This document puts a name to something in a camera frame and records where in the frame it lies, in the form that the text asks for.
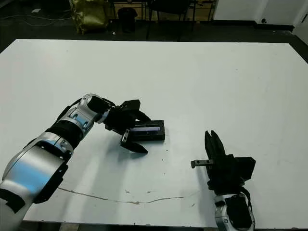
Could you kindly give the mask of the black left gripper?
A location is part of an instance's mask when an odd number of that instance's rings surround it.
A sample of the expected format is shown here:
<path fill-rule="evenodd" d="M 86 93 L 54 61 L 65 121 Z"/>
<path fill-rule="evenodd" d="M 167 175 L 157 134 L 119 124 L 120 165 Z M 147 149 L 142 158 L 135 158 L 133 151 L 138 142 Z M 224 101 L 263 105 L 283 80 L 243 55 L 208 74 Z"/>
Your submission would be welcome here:
<path fill-rule="evenodd" d="M 129 108 L 128 106 L 116 106 L 110 109 L 104 120 L 105 128 L 124 135 L 127 129 L 134 127 L 135 121 L 148 122 L 151 119 L 142 111 Z M 148 151 L 140 144 L 130 141 L 122 141 L 120 146 L 135 153 L 147 154 Z"/>

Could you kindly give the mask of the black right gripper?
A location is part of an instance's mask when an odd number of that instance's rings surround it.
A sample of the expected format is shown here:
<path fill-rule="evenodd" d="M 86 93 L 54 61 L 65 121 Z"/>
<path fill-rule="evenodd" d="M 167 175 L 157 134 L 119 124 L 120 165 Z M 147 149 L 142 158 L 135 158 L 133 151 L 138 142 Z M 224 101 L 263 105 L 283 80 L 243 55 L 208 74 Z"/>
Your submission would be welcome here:
<path fill-rule="evenodd" d="M 244 186 L 244 157 L 226 155 L 218 134 L 211 130 L 205 132 L 205 150 L 209 159 L 191 161 L 191 167 L 205 167 L 208 175 L 208 188 L 216 195 L 232 194 Z"/>

